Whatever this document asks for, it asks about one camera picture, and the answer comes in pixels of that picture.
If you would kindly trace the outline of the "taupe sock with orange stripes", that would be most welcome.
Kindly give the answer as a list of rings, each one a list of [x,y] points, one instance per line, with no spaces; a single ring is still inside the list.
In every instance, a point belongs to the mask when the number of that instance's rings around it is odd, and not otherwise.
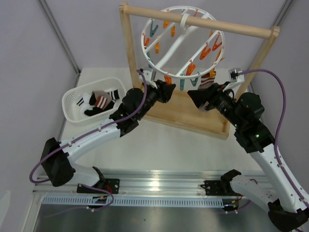
[[[216,71],[210,71],[209,73],[201,76],[201,82],[198,89],[205,89],[210,87],[214,83],[215,77]]]

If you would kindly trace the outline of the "white round clip hanger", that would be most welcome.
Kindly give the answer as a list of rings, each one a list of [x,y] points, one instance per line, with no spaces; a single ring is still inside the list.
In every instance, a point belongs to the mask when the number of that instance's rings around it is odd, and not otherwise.
[[[148,19],[140,36],[149,67],[172,79],[195,81],[215,70],[224,60],[225,35],[221,30],[186,25],[189,17],[215,20],[209,12],[192,6],[173,6],[165,13],[180,13],[180,23]]]

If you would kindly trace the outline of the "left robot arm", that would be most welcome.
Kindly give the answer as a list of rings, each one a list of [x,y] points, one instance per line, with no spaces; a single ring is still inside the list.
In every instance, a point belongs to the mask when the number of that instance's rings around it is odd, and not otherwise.
[[[102,192],[105,187],[102,172],[97,167],[77,165],[76,160],[97,146],[133,131],[155,103],[167,103],[171,99],[175,87],[175,84],[157,80],[155,87],[131,88],[105,123],[77,138],[60,142],[54,137],[47,140],[40,160],[47,180],[54,187],[72,182],[87,185],[93,193]]]

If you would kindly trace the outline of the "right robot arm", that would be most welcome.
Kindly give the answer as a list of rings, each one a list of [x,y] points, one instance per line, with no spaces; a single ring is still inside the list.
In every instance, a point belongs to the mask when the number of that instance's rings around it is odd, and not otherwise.
[[[236,141],[261,167],[274,190],[267,191],[239,171],[231,170],[221,177],[221,191],[226,195],[238,193],[261,207],[281,232],[297,231],[309,220],[309,195],[283,163],[274,136],[260,121],[265,110],[260,97],[245,92],[236,100],[229,92],[215,83],[187,94],[199,110],[216,109],[235,127]]]

